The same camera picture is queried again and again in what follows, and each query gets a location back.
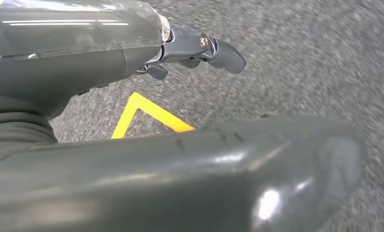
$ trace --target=transparent plastic cover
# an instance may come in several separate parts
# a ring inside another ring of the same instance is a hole
[[[0,0],[0,60],[159,46],[168,27],[134,0]]]

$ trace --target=robotic finger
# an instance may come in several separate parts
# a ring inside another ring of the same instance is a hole
[[[229,43],[210,38],[206,34],[184,29],[171,29],[166,43],[157,56],[140,67],[135,74],[150,74],[156,79],[164,79],[168,72],[159,64],[179,62],[193,69],[200,62],[207,62],[215,68],[238,74],[243,71],[246,61]]]

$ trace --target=gray carpet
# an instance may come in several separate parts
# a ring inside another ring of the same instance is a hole
[[[384,0],[149,0],[174,25],[235,44],[239,75],[167,65],[74,98],[52,121],[60,141],[108,139],[134,91],[194,127],[264,111],[343,117],[365,134],[364,181],[322,231],[384,232]],[[138,113],[128,131],[170,131]]]

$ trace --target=screw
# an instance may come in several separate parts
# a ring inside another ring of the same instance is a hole
[[[166,40],[166,43],[172,41],[172,34],[169,34],[168,40]]]
[[[206,51],[209,48],[209,39],[207,38],[207,36],[205,34],[201,34],[199,41],[200,46],[203,48],[203,50]]]

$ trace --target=yellow tape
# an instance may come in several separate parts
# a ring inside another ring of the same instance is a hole
[[[121,139],[125,136],[125,133],[127,132],[129,125],[138,109],[143,110],[145,113],[149,114],[176,132],[194,130],[192,126],[183,122],[175,115],[151,102],[141,94],[134,92],[128,99],[128,103],[125,106],[118,124],[116,125],[111,139]]]

